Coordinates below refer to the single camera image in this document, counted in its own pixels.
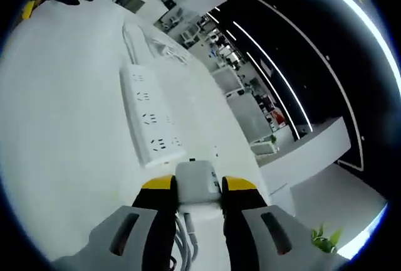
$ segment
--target power strip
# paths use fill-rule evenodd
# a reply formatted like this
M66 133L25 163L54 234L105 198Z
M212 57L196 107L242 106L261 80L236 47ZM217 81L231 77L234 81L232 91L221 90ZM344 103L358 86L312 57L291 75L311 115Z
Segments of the power strip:
M121 70L121 75L134 146L141 164L152 167L182 157L185 149L156 74L142 65L128 65Z

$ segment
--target green plant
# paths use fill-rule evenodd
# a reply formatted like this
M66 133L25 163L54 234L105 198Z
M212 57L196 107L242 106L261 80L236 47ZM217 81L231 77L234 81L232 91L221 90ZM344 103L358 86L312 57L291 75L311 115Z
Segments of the green plant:
M324 229L323 224L320 225L319 231L312 229L312 232L311 232L312 243L323 252L326 252L326 253L337 252L336 245L341 237L343 230L339 229L336 232L334 232L331 235L331 237L325 238L323 236L323 229Z
M277 141L277 137L273 134L272 136L271 136L271 143L272 144L275 144L276 143L276 141Z

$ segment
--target desk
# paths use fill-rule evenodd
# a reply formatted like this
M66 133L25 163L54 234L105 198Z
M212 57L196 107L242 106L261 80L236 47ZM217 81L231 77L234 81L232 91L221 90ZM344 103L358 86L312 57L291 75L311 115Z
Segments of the desk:
M124 23L184 51L110 0L47 1L20 23L4 50L2 181L26 233L50 260L76 253L95 226L132 204L144 182L175 170L174 164L144 169L138 163L119 79L130 61ZM182 160L210 160L219 180L246 178L269 203L253 153L207 68L193 57L187 66L159 58L150 63L160 69L187 150ZM222 224L222 216L194 221L194 271L230 269Z

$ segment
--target white counter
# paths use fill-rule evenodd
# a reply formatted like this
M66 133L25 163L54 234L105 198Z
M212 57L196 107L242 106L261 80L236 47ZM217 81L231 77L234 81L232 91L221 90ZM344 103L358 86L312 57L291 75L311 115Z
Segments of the white counter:
M99 222L132 204L144 182L175 170L138 163L118 74L129 61L124 22L173 43L108 0L48 1L16 28L4 52L1 176L21 224L50 260L77 252ZM219 180L246 178L267 200L253 153L208 69L193 57L188 66L150 63L160 69L187 150L182 160L210 160ZM200 249L193 270L229 270L222 216L194 223Z

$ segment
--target ceiling light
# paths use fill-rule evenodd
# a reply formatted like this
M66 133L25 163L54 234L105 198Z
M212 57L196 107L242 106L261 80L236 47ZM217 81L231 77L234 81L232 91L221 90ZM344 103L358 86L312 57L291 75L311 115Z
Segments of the ceiling light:
M218 22L218 20L213 17L212 15L210 15L209 13L206 13L210 18L212 18L214 20L214 22L216 22L217 24L219 24L220 22Z
M390 67L393 71L395 81L398 86L398 92L401 95L401 75L400 71L398 70L397 62L395 61L390 48L388 47L386 41L384 40L382 34L380 34L378 28L374 25L373 21L368 17L368 15L363 11L363 9L356 4L354 0L342 0L346 5L348 5L357 15L358 17L365 23L367 28L372 32L373 36L375 37L376 41L382 48L382 51L390 64Z
M282 108L283 108L284 111L286 112L286 114L287 114L287 116L288 116L288 119L289 119L289 122L291 123L291 126L293 127L293 129L294 129L294 131L295 131L296 137L297 137L298 139L300 139L299 134L298 134L298 131L296 130L296 127L295 127L295 125L294 125L294 122L293 122L291 116L289 116L289 113L288 113L288 110L287 110L286 106L284 106L283 101L281 100L280 96L278 95L276 89L275 89L275 88L273 87L273 85L271 84L270 80L268 79L268 76L264 73L264 71L262 70L262 68L260 68L260 66L256 63L255 59L251 56L251 54L248 53L248 52L246 52L246 54L251 58L252 62L253 62L253 63L256 65L256 67L259 69L259 71L261 72L261 75L266 79L266 81L268 81L268 83L269 83L269 85L270 85L270 88L273 90L273 92L274 92L274 94L276 95L277 99L280 101L280 104L281 104Z
M299 108L302 111L302 114L306 120L306 123L308 124L308 127L310 129L311 132L313 132L313 128L311 125L311 122L309 121L308 116L306 115L306 112L304 110L304 108L301 105L301 102L299 101L298 97L296 96L294 90L292 89L291 85L288 83L287 79L285 78L285 76L281 73L280 69L278 69L277 65L274 64L274 62L272 61L272 59L270 59L270 57L268 56L268 54L261 48L261 46L254 40L254 38L252 38L246 31L245 29L243 29L238 23L236 23L235 21L233 21L233 23L256 45L257 48L259 48L259 50L262 52L262 54L264 54L264 56L270 61L270 63L273 65L273 67L277 70L277 72L280 74L281 78L283 79L284 83L287 85L289 91L292 93L293 97L295 98L296 103L298 104Z
M232 38L232 39L234 39L234 41L237 41L237 38L236 38L236 37L234 37L234 36L232 35L232 33L230 33L230 32L229 32L229 30L228 30L228 29L227 29L226 31L227 31L227 33L228 33L228 34L231 36L231 38Z

